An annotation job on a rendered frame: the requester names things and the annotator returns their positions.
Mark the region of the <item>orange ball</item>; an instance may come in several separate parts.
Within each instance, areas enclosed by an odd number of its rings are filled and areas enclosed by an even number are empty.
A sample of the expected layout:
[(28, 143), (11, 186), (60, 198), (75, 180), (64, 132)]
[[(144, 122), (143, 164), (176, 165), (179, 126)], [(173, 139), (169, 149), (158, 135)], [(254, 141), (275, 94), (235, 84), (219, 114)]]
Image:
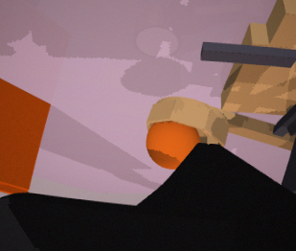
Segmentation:
[(199, 136), (194, 126), (175, 121), (156, 122), (148, 131), (148, 153), (164, 169), (177, 169), (198, 142)]

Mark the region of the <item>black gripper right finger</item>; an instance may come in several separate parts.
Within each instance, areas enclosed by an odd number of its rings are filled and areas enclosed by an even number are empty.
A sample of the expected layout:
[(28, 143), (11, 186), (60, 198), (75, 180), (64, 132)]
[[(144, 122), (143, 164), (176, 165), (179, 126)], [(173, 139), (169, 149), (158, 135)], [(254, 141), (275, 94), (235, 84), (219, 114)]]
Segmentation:
[(221, 145), (214, 156), (215, 212), (237, 222), (230, 251), (296, 251), (296, 194)]

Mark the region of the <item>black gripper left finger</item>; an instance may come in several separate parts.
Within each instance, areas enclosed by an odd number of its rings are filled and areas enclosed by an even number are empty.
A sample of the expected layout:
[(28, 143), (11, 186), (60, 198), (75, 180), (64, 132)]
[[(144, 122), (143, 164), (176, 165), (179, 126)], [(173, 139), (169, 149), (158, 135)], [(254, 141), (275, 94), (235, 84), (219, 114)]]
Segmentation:
[(214, 156), (198, 142), (137, 206), (3, 195), (0, 251), (230, 251), (237, 222), (215, 212), (214, 191)]

